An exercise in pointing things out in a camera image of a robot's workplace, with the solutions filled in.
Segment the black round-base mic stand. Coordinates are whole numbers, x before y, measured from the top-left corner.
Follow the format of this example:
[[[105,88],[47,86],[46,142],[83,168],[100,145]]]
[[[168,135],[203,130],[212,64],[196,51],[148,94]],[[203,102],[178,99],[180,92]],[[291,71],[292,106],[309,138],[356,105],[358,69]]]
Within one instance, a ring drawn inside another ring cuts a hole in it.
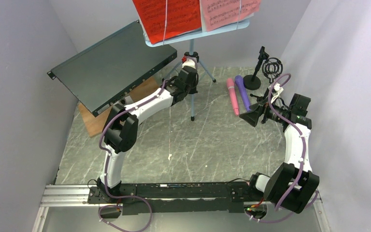
[[[253,74],[246,75],[243,78],[243,84],[244,84],[246,89],[257,90],[257,89],[260,88],[261,81],[257,77],[257,74],[258,74],[260,68],[262,67],[263,62],[265,60],[267,60],[268,58],[269,58],[269,54],[265,51],[265,47],[262,46],[260,51],[259,51],[258,62],[257,62],[257,65],[254,69]]]

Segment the purple microphone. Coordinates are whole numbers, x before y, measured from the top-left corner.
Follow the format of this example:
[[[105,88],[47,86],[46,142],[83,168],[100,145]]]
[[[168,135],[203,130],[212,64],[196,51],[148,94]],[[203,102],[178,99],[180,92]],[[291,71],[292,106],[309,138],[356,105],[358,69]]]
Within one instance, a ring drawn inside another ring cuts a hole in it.
[[[242,98],[242,101],[243,101],[243,104],[244,104],[244,107],[245,107],[246,111],[250,111],[251,110],[250,109],[251,103],[250,103],[248,94],[246,92],[246,88],[244,86],[243,77],[240,76],[240,75],[237,75],[237,76],[235,76],[234,81],[235,81],[236,86],[238,87],[238,90],[239,90],[239,93],[240,93],[240,96]]]

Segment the pink microphone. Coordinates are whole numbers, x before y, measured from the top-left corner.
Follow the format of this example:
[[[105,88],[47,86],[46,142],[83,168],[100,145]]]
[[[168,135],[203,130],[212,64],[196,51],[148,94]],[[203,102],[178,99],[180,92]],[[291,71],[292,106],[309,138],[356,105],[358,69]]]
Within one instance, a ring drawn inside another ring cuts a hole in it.
[[[237,101],[237,97],[235,93],[234,80],[232,78],[228,78],[226,80],[226,84],[227,84],[228,94],[230,97],[230,102],[231,102],[233,112],[236,116],[238,116],[240,114],[240,111],[239,111],[239,105],[238,105],[238,101]]]

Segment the black tripod mic stand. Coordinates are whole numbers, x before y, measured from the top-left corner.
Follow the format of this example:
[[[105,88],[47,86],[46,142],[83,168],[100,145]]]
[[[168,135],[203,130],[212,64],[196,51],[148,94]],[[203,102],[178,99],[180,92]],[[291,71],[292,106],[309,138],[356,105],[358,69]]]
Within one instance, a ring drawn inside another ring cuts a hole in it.
[[[268,58],[261,66],[263,75],[272,84],[283,72],[283,64],[278,58]]]

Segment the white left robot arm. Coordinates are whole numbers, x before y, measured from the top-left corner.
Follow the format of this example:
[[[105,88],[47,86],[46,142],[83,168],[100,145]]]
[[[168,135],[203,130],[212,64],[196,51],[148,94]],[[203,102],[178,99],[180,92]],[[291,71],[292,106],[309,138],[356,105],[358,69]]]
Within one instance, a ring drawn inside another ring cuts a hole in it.
[[[99,142],[106,156],[103,172],[97,180],[100,196],[107,203],[115,202],[121,195],[122,166],[126,152],[136,143],[138,126],[155,113],[194,93],[198,79],[196,65],[186,62],[177,76],[164,80],[154,93],[136,103],[112,107]]]

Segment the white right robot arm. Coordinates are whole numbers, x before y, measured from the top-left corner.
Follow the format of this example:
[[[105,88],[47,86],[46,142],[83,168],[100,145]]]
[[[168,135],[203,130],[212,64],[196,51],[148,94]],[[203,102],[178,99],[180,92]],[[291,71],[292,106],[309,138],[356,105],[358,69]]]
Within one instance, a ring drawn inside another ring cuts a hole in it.
[[[269,104],[267,96],[257,97],[249,111],[240,115],[255,127],[273,120],[282,124],[285,137],[285,159],[272,176],[256,173],[250,178],[247,195],[253,201],[261,198],[293,213],[301,213],[314,195],[319,176],[309,161],[309,137],[312,121],[307,118],[311,99],[294,94],[289,106]]]

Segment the light blue music stand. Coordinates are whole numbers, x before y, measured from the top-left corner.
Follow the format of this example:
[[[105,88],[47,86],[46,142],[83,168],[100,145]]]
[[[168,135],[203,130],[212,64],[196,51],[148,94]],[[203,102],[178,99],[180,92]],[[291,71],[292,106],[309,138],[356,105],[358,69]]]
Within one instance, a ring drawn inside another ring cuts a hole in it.
[[[220,34],[220,33],[230,32],[230,31],[234,31],[234,30],[244,29],[244,28],[248,27],[249,24],[250,24],[249,19],[244,19],[244,20],[238,21],[236,23],[231,23],[231,24],[222,26],[222,27],[214,29],[212,31],[203,31],[203,30],[199,29],[199,30],[195,30],[195,31],[192,31],[192,32],[187,32],[187,33],[182,34],[180,36],[175,36],[174,38],[168,39],[167,41],[164,40],[162,42],[158,42],[158,43],[155,43],[155,44],[151,43],[151,41],[149,40],[149,38],[148,38],[148,36],[146,35],[145,32],[143,33],[143,36],[144,36],[146,45],[148,45],[149,47],[157,47],[157,46],[162,46],[162,45],[165,45],[165,44],[172,44],[172,43],[178,43],[178,42],[182,42],[182,41],[189,41],[189,51],[185,52],[185,55],[191,55],[191,57],[197,59],[197,58],[199,58],[199,56],[197,56],[198,52],[195,51],[195,49],[194,49],[195,39],[202,38],[202,37],[207,37],[207,36],[211,36],[211,35],[216,35],[216,34]],[[200,58],[198,59],[198,61],[199,61],[198,64],[205,71],[203,76],[205,74],[208,74],[208,76],[211,78],[212,82],[215,83],[216,79],[214,78],[212,73],[207,69],[206,65],[202,62],[202,60]],[[166,75],[165,78],[170,77],[171,73],[176,71],[177,68],[181,64],[182,64],[182,61],[179,61],[174,66],[174,68],[172,68],[172,70]],[[194,107],[195,96],[194,95],[195,94],[191,94],[191,117],[190,117],[191,121],[195,120],[195,111],[194,111],[195,110],[195,107]]]

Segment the red sheet music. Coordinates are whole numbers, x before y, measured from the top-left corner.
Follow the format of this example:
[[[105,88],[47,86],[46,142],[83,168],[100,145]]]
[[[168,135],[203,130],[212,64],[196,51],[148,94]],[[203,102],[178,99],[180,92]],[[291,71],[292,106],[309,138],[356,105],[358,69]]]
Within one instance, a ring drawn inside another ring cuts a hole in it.
[[[134,0],[151,44],[201,28],[198,0]]]

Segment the pink sheet music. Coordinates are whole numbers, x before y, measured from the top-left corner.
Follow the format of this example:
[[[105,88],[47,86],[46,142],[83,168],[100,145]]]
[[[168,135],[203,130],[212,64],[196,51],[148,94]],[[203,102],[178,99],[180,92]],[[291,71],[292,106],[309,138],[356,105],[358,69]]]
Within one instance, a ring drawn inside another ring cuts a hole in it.
[[[261,0],[201,0],[203,31],[212,31],[230,24],[239,24],[258,12]]]

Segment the dark grey rack unit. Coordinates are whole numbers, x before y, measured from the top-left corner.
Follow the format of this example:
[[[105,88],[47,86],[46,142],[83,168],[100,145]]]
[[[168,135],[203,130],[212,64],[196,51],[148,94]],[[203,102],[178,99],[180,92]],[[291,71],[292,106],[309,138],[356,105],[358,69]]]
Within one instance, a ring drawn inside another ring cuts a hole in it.
[[[52,68],[58,79],[94,116],[128,95],[177,58],[171,45],[150,47],[134,21]]]

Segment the brown wooden board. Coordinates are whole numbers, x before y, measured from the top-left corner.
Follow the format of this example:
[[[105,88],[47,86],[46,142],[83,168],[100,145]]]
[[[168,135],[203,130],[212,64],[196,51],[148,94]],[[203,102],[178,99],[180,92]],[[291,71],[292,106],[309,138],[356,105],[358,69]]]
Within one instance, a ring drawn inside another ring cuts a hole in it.
[[[92,113],[82,104],[78,103],[78,110],[82,116],[86,131],[89,138],[93,138],[103,132],[107,121],[124,111],[126,105],[136,103],[143,98],[151,95],[159,88],[155,78],[150,77],[139,86],[135,87],[127,96],[123,99],[118,100],[111,106],[106,106],[106,110],[100,113],[98,116],[93,116]]]

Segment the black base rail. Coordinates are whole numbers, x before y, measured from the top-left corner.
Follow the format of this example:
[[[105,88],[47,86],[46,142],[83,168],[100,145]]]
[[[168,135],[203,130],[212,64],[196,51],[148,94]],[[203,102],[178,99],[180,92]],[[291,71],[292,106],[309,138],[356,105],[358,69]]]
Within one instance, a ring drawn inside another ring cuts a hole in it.
[[[116,204],[125,216],[140,213],[214,212],[243,213],[259,202],[263,193],[246,181],[199,183],[123,183],[120,196],[89,189],[88,204]]]

